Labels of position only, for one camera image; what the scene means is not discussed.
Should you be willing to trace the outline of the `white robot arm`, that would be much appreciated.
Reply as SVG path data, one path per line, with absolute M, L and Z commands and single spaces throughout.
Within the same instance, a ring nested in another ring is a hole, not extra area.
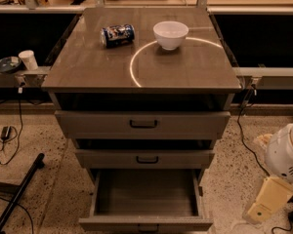
M 271 135 L 266 144 L 265 164 L 272 174 L 260 182 L 256 197 L 243 214 L 251 224 L 268 220 L 293 197 L 293 124 Z

